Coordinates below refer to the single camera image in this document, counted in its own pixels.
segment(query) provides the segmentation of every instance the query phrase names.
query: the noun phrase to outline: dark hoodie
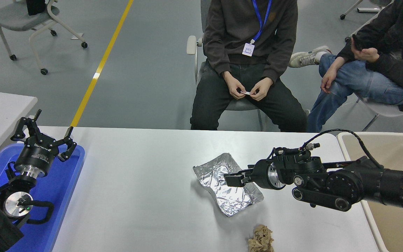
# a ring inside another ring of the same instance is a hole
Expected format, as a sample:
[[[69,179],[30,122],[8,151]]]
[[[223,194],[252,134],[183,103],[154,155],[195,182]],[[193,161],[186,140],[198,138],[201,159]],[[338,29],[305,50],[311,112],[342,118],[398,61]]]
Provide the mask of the dark hoodie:
[[[256,0],[262,22],[268,0]],[[259,32],[259,21],[251,0],[212,0],[208,11],[203,51],[218,74],[233,64],[265,63],[262,78],[275,82],[286,70],[296,40],[296,0],[273,0],[253,56],[242,55],[245,43]]]

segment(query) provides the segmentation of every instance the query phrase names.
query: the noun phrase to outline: chair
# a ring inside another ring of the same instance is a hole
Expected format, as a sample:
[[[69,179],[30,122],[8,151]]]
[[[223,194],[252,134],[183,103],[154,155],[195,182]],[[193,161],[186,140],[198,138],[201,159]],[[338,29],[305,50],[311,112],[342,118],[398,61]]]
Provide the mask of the chair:
[[[382,115],[384,117],[398,117],[403,115],[403,112],[399,110],[399,107],[397,105],[388,105],[380,102],[375,102],[372,99],[369,98],[362,98],[358,94],[357,95],[357,102],[360,100],[363,102],[363,104],[366,105],[369,110],[373,111],[376,113],[376,115],[371,119],[371,121],[365,126],[365,128],[362,129],[362,131],[367,131],[368,128],[376,121],[376,119]]]
[[[44,32],[47,29],[50,30],[52,36],[56,36],[57,33],[51,29],[51,27],[54,24],[57,23],[61,24],[66,30],[74,34],[78,39],[80,39],[80,41],[82,41],[81,46],[83,48],[88,47],[88,44],[80,35],[78,35],[78,33],[76,33],[73,29],[71,29],[60,19],[58,19],[57,15],[59,14],[60,11],[57,7],[52,6],[54,2],[56,2],[56,0],[49,0],[46,6],[47,11],[43,11],[42,13],[33,16],[28,15],[25,0],[21,1],[13,0],[13,3],[0,8],[0,35],[6,47],[7,53],[9,54],[9,58],[13,61],[16,60],[15,54],[12,54],[7,44],[7,40],[2,31],[2,27],[16,32],[25,32],[27,30],[34,30],[35,32],[29,37],[29,44],[30,48],[34,52],[35,60],[37,62],[38,67],[40,68],[40,73],[42,73],[42,75],[47,75],[48,70],[43,66],[43,64],[40,61],[40,58],[38,57],[38,53],[34,47],[34,39],[38,34]],[[43,26],[37,30],[36,27],[39,25]]]
[[[340,15],[340,19],[343,20],[345,19],[346,15],[349,14],[357,5],[359,5],[363,0],[358,0],[352,7],[350,7],[345,13]],[[358,13],[376,13],[371,19],[366,21],[365,24],[363,24],[361,27],[359,27],[357,30],[355,30],[352,34],[357,33],[362,27],[366,26],[369,24],[373,19],[377,18],[379,16],[379,12],[381,9],[383,9],[385,6],[389,5],[392,0],[369,0],[371,3],[374,5],[378,6],[379,8],[357,8]],[[351,37],[346,37],[345,42],[350,40]]]
[[[201,28],[203,32],[206,30],[206,17],[208,16],[208,9],[211,4],[211,0],[200,0],[200,10],[201,10]],[[197,39],[195,36],[189,36],[188,42],[186,45],[186,53],[189,55],[194,55],[195,56],[195,84],[198,85],[198,82],[200,81],[199,74],[198,74],[198,57],[197,57],[197,47],[203,46],[203,38]],[[259,110],[258,107],[253,105],[251,102],[249,102],[247,99],[233,99],[226,110],[229,111],[247,111],[247,110],[257,110],[257,116],[259,117],[259,127],[261,131],[264,131],[264,127],[262,124],[262,117],[261,117],[261,111]]]

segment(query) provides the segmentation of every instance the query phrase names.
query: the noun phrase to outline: brown crumpled paper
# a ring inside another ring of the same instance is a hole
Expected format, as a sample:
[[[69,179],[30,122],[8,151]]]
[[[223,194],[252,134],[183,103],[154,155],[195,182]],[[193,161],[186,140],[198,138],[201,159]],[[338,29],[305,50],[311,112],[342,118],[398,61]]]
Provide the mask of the brown crumpled paper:
[[[274,252],[271,233],[266,225],[258,225],[254,229],[254,238],[248,239],[248,252]]]

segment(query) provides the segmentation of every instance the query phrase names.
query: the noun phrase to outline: aluminum foil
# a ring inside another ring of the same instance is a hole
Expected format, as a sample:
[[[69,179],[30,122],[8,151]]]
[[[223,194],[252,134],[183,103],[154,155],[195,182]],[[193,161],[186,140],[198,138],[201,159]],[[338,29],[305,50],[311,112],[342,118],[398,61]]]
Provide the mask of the aluminum foil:
[[[215,159],[193,167],[195,175],[202,186],[215,198],[220,210],[232,217],[252,204],[264,199],[254,183],[243,188],[229,187],[224,174],[239,172],[241,169],[229,153],[223,153]]]

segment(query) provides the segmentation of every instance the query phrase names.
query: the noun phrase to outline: robotic arm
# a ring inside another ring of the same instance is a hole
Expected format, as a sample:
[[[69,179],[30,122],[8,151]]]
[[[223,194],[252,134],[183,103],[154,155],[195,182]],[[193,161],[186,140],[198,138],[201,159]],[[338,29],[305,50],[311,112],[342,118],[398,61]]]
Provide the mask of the robotic arm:
[[[299,148],[273,148],[267,159],[248,165],[248,169],[238,173],[225,174],[227,185],[243,187],[255,182],[261,188],[281,190],[294,183],[292,195],[298,201],[340,211],[349,210],[352,204],[363,199],[403,208],[403,171],[384,169],[352,131],[347,132],[357,137],[368,157],[322,163],[320,157],[310,155],[311,150],[320,147],[310,142],[331,131],[316,135]]]
[[[37,119],[41,110],[38,110],[34,119],[22,117],[17,124],[13,141],[23,141],[24,147],[18,159],[7,165],[8,182],[0,187],[0,252],[8,250],[24,235],[20,228],[25,224],[43,224],[47,222],[54,211],[54,204],[48,201],[35,201],[29,191],[35,187],[37,177],[46,177],[52,162],[57,156],[64,162],[71,157],[76,143],[71,139],[72,127],[61,140],[55,140],[40,132]],[[24,126],[29,130],[29,137],[23,133]],[[58,147],[67,145],[67,150],[59,153]],[[46,207],[48,211],[41,220],[30,219],[32,207]]]

